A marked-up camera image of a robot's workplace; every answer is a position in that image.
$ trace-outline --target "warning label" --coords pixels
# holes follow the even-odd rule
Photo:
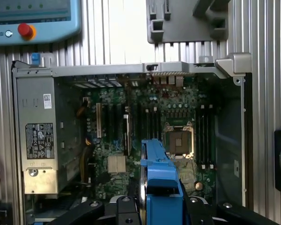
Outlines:
[[[27,159],[54,158],[53,123],[26,125]]]

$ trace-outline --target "silver metal panel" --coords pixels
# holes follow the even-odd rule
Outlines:
[[[223,58],[230,52],[252,53],[254,111],[254,208],[281,223],[281,193],[274,189],[273,131],[281,128],[281,0],[231,0],[228,42],[150,45],[145,1],[81,0],[82,35],[50,45],[0,48],[0,199],[22,200],[16,179],[11,97],[12,60],[30,62],[32,52],[52,52],[58,65],[185,61],[200,56]]]

